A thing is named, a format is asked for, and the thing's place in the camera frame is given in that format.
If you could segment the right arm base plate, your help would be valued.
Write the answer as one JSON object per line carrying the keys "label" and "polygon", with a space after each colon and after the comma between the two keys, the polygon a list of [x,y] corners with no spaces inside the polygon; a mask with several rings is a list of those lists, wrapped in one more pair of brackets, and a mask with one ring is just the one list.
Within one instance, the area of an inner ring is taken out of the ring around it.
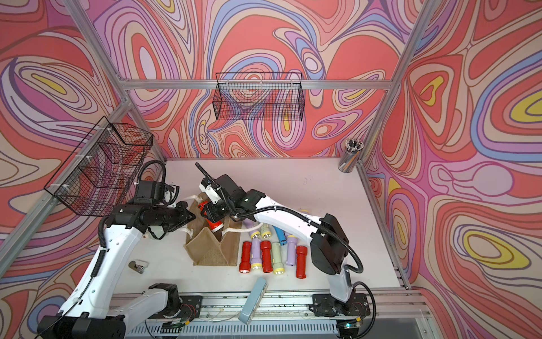
{"label": "right arm base plate", "polygon": [[356,292],[346,302],[336,300],[331,294],[314,294],[309,311],[323,317],[356,316],[363,319],[371,315],[367,295]]}

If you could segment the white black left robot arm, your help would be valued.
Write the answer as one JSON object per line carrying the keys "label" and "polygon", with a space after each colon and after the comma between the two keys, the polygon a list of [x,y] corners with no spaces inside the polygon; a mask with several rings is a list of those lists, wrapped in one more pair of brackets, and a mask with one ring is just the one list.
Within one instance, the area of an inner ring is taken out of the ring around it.
{"label": "white black left robot arm", "polygon": [[110,309],[122,271],[143,236],[153,227],[169,234],[196,218],[186,202],[177,201],[179,188],[168,185],[166,175],[163,171],[159,181],[148,181],[139,174],[135,196],[100,219],[96,254],[57,314],[39,322],[37,338],[125,338],[153,315],[167,318],[182,310],[178,288],[171,283],[155,283],[124,306]]}

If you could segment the brown burlap tote bag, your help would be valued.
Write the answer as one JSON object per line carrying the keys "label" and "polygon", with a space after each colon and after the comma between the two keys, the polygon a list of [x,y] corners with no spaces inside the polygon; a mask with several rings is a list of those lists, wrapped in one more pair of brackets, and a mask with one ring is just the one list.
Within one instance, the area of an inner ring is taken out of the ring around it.
{"label": "brown burlap tote bag", "polygon": [[241,233],[223,231],[241,230],[241,222],[235,222],[227,216],[221,221],[222,227],[213,232],[208,220],[200,214],[200,203],[207,202],[210,202],[210,199],[205,193],[201,193],[190,205],[189,211],[196,219],[186,226],[191,234],[187,237],[184,248],[195,266],[237,266]]}

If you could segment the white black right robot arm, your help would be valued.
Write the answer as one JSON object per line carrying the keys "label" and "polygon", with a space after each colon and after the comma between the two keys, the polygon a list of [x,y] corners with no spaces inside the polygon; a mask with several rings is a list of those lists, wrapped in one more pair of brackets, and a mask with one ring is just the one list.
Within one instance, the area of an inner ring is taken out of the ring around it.
{"label": "white black right robot arm", "polygon": [[364,266],[336,217],[329,213],[318,217],[298,212],[258,190],[244,191],[228,175],[215,179],[200,163],[197,162],[196,167],[204,176],[200,190],[210,199],[201,213],[203,217],[213,223],[225,216],[234,221],[249,219],[277,226],[298,237],[309,245],[312,264],[327,275],[330,296],[348,307],[354,303],[353,296],[361,286],[371,301],[372,315],[376,315],[376,300],[371,289],[364,282],[351,281],[350,273],[361,274]]}

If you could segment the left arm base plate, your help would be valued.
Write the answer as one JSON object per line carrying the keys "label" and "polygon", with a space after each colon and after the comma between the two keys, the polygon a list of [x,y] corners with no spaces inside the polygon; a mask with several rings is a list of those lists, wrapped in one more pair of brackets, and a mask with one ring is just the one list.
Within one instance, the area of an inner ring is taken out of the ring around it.
{"label": "left arm base plate", "polygon": [[203,303],[201,295],[182,295],[178,305],[166,311],[162,316],[165,319],[194,320],[199,318]]}

